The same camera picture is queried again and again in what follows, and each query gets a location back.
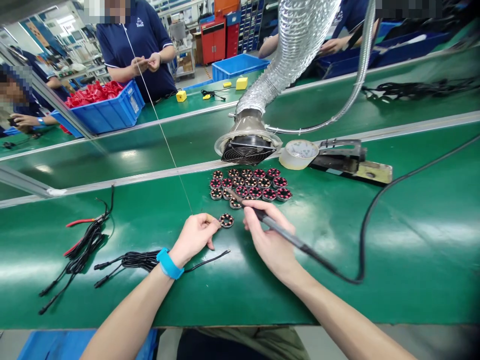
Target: silver ducting hose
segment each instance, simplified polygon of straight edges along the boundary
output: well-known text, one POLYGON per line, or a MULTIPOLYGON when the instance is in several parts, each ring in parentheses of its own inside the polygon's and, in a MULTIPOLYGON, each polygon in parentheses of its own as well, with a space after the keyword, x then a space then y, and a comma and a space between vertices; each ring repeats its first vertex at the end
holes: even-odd
POLYGON ((247 109, 263 115, 266 106, 298 79, 324 42, 340 1, 280 0, 278 48, 265 72, 238 101, 237 115, 247 109))
POLYGON ((336 122, 338 119, 340 119, 350 109, 352 104, 355 102, 355 100, 357 99, 357 96, 359 95, 359 93, 362 89, 362 86, 365 82, 365 76, 367 75, 367 69, 369 67, 370 52, 371 52, 371 48, 372 48, 372 43, 374 41, 374 39, 372 37, 372 34, 374 32, 374 23, 375 23, 375 0, 369 0, 368 7, 367 7, 367 10, 366 10, 365 22, 363 24, 362 43, 361 43, 361 50, 360 50, 360 60, 359 60, 359 63, 358 63, 358 72, 357 72, 357 75, 356 75, 355 84, 353 86, 353 91, 352 91, 349 99, 347 100, 347 102, 343 106, 343 108, 335 116, 331 117, 327 121, 322 122, 321 124, 311 126, 311 127, 307 127, 307 128, 304 128, 304 129, 288 130, 288 129, 282 129, 282 128, 272 127, 272 126, 266 126, 265 128, 268 131, 271 131, 271 132, 274 132, 274 133, 298 134, 298 135, 300 135, 300 134, 314 132, 314 131, 316 131, 318 129, 321 129, 323 127, 326 127, 327 125, 329 125, 333 122, 336 122))

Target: black cord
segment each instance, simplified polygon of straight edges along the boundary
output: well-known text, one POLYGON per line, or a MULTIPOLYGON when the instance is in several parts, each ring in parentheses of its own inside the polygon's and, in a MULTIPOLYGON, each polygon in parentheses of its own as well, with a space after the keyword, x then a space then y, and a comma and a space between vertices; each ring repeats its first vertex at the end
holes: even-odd
POLYGON ((383 92, 383 96, 392 96, 394 100, 409 98, 420 100, 427 96, 444 98, 461 92, 480 89, 480 77, 468 77, 455 80, 442 79, 432 83, 425 82, 386 82, 376 88, 363 86, 364 94, 376 97, 374 92, 383 92))
POLYGON ((342 273, 340 273, 334 265, 332 265, 326 259, 321 257, 315 250, 313 250, 309 246, 305 245, 301 248, 301 250, 304 251, 306 254, 310 255, 312 258, 317 260, 322 265, 324 265, 331 273, 338 276, 340 279, 346 281, 347 283, 355 284, 355 285, 361 284, 364 280, 364 277, 365 277, 365 238, 367 236, 367 226, 370 222, 370 217, 372 216, 372 212, 375 209, 375 207, 377 206, 377 203, 379 202, 380 197, 383 194, 385 194, 386 191, 391 189, 394 185, 398 184, 399 182, 401 182, 405 179, 408 179, 415 174, 418 174, 419 172, 431 167, 432 165, 435 165, 435 164, 441 162, 442 160, 452 156, 453 154, 458 153, 459 151, 465 149, 467 146, 476 142, 478 139, 480 139, 480 134, 478 134, 474 138, 470 139, 469 141, 465 142, 464 144, 462 144, 462 145, 454 148, 453 150, 447 152, 446 154, 436 158, 435 160, 419 167, 418 169, 413 170, 413 171, 411 171, 411 172, 409 172, 409 173, 407 173, 403 176, 400 176, 399 178, 395 179, 394 181, 389 183, 387 186, 385 186, 382 190, 380 190, 375 195, 372 202, 368 206, 368 209, 367 209, 367 211, 365 213, 365 216, 363 217, 363 221, 361 223, 360 241, 359 241, 359 244, 358 244, 358 246, 359 246, 359 251, 358 251, 358 263, 359 263, 358 267, 359 267, 359 269, 358 269, 358 274, 356 275, 355 278, 349 278, 349 277, 346 277, 345 275, 343 275, 342 273))
POLYGON ((211 90, 211 91, 208 91, 208 90, 200 90, 201 94, 203 96, 207 96, 207 95, 210 95, 212 98, 214 98, 215 96, 219 97, 220 99, 222 99, 223 101, 227 100, 225 97, 223 96, 220 96, 218 95, 217 93, 218 92, 222 92, 222 91, 225 91, 225 90, 228 90, 228 89, 232 89, 233 86, 230 86, 230 87, 226 87, 224 89, 220 89, 220 90, 211 90))
POLYGON ((64 274, 69 274, 70 279, 63 289, 61 289, 51 300, 40 309, 38 312, 39 315, 43 315, 49 307, 58 299, 58 297, 67 290, 69 285, 74 280, 75 276, 81 273, 90 256, 95 253, 101 245, 104 244, 107 236, 102 234, 102 225, 107 220, 109 215, 112 213, 114 208, 114 186, 111 186, 111 197, 110 197, 110 208, 108 207, 105 201, 95 198, 96 200, 102 202, 105 205, 105 212, 98 219, 92 222, 86 229, 85 235, 83 238, 65 255, 70 261, 65 266, 60 275, 44 290, 42 290, 38 296, 43 297, 50 292, 50 290, 60 281, 64 274))
MULTIPOLYGON (((118 261, 121 260, 121 264, 117 266, 117 268, 115 270, 113 270, 111 273, 109 273, 107 276, 103 277, 102 279, 100 279, 99 281, 97 281, 93 287, 94 288, 99 288, 101 287, 108 279, 110 279, 114 274, 115 272, 120 269, 121 267, 124 267, 124 268, 141 268, 147 272, 151 272, 155 266, 157 266, 157 264, 159 263, 157 261, 157 255, 158 253, 160 252, 160 250, 157 250, 157 251, 149 251, 149 252, 136 252, 136 251, 129 251, 127 252, 125 255, 122 255, 122 256, 119 256, 117 257, 116 259, 114 260, 111 260, 111 261, 107 261, 107 262, 104 262, 104 263, 100 263, 100 264, 97 264, 93 267, 94 270, 101 270, 101 269, 104 269, 106 268, 107 266, 110 266, 111 264, 113 263, 116 263, 118 261)), ((204 262, 201 262, 197 265, 195 265, 194 267, 190 268, 190 269, 187 269, 184 271, 184 273, 190 273, 192 272, 193 270, 195 270, 196 268, 198 267, 201 267, 202 265, 205 265, 205 264, 208 264, 214 260, 217 260, 219 258, 221 258, 222 256, 228 254, 230 252, 230 250, 226 250, 224 252, 222 252, 220 255, 218 255, 217 257, 214 257, 210 260, 206 260, 204 262)))

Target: red cabinet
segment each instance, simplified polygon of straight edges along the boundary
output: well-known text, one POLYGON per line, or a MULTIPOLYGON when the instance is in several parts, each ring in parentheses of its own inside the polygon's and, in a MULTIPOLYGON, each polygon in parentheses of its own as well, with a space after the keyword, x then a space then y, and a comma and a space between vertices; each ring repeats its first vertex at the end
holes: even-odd
POLYGON ((225 20, 215 20, 202 25, 201 43, 204 64, 225 59, 225 20))
POLYGON ((239 25, 238 23, 226 28, 226 58, 237 56, 239 47, 239 25))

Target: yellow switch box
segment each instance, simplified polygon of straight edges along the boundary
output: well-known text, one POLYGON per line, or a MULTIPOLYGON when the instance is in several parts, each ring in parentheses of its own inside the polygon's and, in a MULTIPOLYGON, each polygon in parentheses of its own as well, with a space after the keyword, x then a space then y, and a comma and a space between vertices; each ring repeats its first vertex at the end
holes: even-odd
POLYGON ((185 90, 181 90, 176 93, 176 100, 179 103, 183 103, 185 100, 187 100, 187 92, 185 90))
POLYGON ((249 83, 248 77, 241 77, 236 81, 236 89, 237 90, 245 90, 249 83))

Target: person's left hand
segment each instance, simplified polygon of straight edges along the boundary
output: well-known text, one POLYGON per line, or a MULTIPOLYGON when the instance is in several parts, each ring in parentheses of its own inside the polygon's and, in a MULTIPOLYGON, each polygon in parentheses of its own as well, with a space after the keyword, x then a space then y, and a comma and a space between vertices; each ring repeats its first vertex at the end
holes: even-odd
POLYGON ((349 39, 349 36, 330 39, 320 47, 318 53, 320 56, 336 54, 343 49, 343 47, 349 42, 349 39))
POLYGON ((14 119, 17 128, 25 126, 41 126, 39 118, 35 116, 13 113, 10 114, 10 117, 14 119))
POLYGON ((201 213, 190 216, 183 225, 180 236, 169 255, 178 268, 183 268, 205 245, 215 250, 212 236, 221 228, 212 215, 201 213))
POLYGON ((154 52, 152 55, 150 55, 150 58, 148 59, 148 69, 152 73, 154 73, 159 69, 161 63, 162 57, 158 52, 154 52))

